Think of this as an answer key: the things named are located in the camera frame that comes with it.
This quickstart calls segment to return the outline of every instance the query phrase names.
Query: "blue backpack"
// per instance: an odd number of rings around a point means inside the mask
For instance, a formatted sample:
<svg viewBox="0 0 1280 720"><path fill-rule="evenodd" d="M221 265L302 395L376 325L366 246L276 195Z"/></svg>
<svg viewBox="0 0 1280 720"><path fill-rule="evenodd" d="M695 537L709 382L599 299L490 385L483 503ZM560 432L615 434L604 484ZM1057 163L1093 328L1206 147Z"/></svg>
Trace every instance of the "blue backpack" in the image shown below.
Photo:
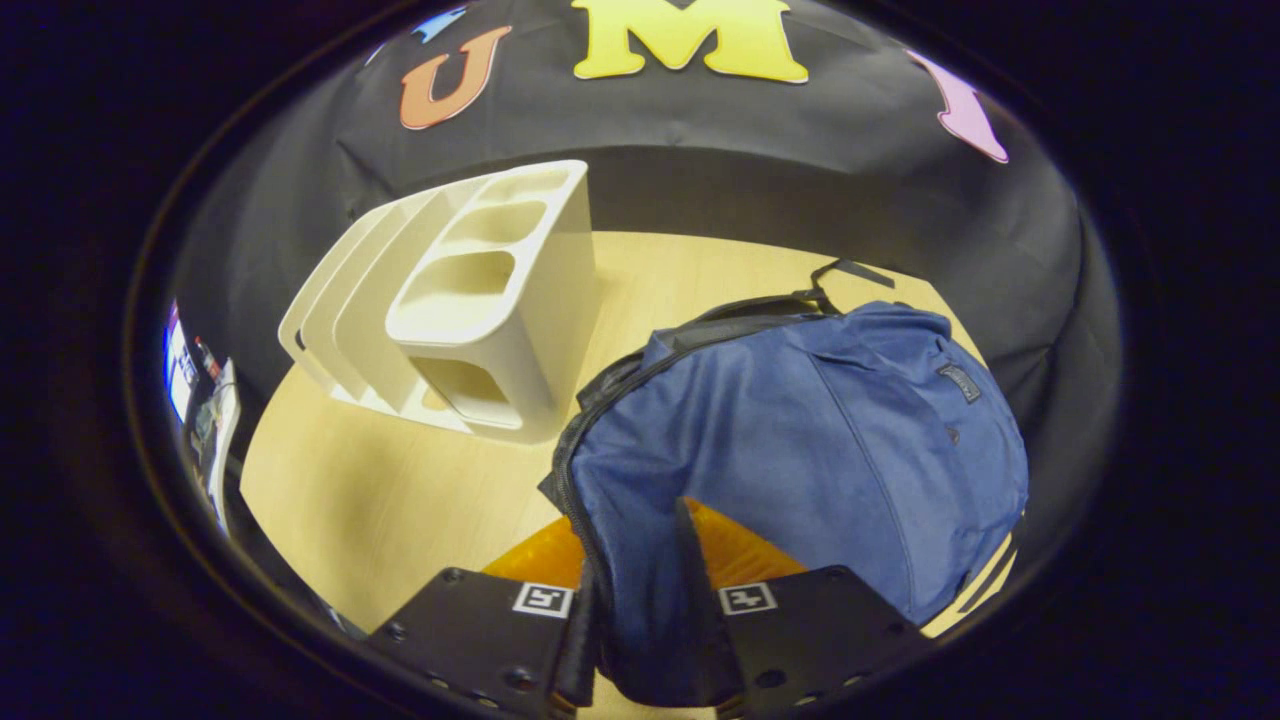
<svg viewBox="0 0 1280 720"><path fill-rule="evenodd" d="M844 565L923 624L1027 502L1027 456L950 322L841 314L818 284L653 333L579 393L540 486L570 516L603 618L602 670L637 702L707 705L681 497L814 569Z"/></svg>

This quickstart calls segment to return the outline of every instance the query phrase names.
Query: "black fabric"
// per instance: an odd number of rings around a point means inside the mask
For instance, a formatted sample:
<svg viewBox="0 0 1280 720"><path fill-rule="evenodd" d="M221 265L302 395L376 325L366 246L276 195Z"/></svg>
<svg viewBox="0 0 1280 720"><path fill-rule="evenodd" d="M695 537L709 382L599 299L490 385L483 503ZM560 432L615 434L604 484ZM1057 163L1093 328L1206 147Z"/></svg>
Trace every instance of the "black fabric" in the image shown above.
<svg viewBox="0 0 1280 720"><path fill-rule="evenodd" d="M189 332L269 397L289 368L275 328L311 269L369 209L517 164L590 165L598 231L727 237L852 258L938 290L988 361L1032 462L1027 555L1083 510L1119 402L1114 282L1068 182L1033 135L983 100L1010 155L952 137L932 77L892 40L792 0L783 26L806 85L709 70L581 81L584 10L484 0L422 44L412 26L353 53L248 141L186 220L174 287ZM489 83L457 117L401 126L403 76L499 26ZM1024 566L1016 562L1014 573Z"/></svg>

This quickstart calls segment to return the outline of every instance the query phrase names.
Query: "black zipper trim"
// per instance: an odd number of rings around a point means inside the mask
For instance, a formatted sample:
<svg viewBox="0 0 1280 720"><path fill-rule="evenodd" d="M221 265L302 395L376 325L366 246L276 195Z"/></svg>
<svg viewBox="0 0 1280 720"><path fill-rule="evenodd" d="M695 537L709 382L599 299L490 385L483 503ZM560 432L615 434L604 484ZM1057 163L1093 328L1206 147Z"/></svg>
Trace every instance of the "black zipper trim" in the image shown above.
<svg viewBox="0 0 1280 720"><path fill-rule="evenodd" d="M796 323L812 322L812 320L826 320L832 318L832 315L810 315L810 316L796 316ZM604 561L604 555L600 552L599 539L595 537L595 528L586 519L586 507L582 503L582 498L577 495L577 488L573 486L573 479L570 473L570 461L573 457L573 452L577 450L579 443L582 442L582 436L586 430L595 424L595 421L604 414L605 410L612 407L618 400L625 395L630 393L635 388L640 387L650 378L662 373L667 368L681 359L689 356L692 352L703 350L705 347L713 347L723 342L732 340L740 340L756 334L758 332L764 332L774 328L760 328L755 332L726 337L716 341L710 341L705 345L699 345L698 347L690 347L681 351L673 351L671 355L658 360L653 365L640 370L627 378L620 380L612 388L609 388L608 396L602 398L599 402L593 405L589 410L579 414L573 420L570 421L568 427L564 429L564 434L561 437L559 443L556 446L556 452L552 457L553 474L556 475L556 486L559 489L559 495L564 501L566 515L568 515L570 525L572 525L575 534L582 543L582 552L586 555L588 562L591 564L591 570L595 573L595 580L600 588L600 596L604 598L605 607L609 612L613 611L613 578L609 575L608 565Z"/></svg>

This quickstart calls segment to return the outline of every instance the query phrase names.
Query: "orange object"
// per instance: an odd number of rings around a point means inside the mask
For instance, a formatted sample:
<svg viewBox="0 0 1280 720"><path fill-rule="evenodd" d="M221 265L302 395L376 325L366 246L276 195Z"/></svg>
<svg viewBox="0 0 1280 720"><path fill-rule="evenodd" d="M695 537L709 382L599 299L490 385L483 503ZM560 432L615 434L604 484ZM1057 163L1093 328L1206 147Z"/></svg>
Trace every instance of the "orange object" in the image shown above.
<svg viewBox="0 0 1280 720"><path fill-rule="evenodd" d="M691 497L685 498L701 546L712 588L758 583L804 573L805 566L744 528ZM576 588L582 575L582 543L568 518L561 518L525 542L508 550L483 571L488 575Z"/></svg>

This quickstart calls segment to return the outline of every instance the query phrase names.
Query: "bolt hole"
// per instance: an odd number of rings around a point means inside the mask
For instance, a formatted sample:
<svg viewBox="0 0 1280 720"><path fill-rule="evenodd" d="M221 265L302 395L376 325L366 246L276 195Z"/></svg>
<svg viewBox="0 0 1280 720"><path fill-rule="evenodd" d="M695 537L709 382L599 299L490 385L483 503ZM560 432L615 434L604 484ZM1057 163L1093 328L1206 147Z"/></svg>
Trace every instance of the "bolt hole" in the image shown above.
<svg viewBox="0 0 1280 720"><path fill-rule="evenodd" d="M755 684L762 688L776 688L787 682L787 674L782 670L765 670L755 676Z"/></svg>
<svg viewBox="0 0 1280 720"><path fill-rule="evenodd" d="M509 670L504 676L503 682L507 687L516 692L527 693L529 691L538 687L538 680L534 679L532 673L524 667L516 667Z"/></svg>

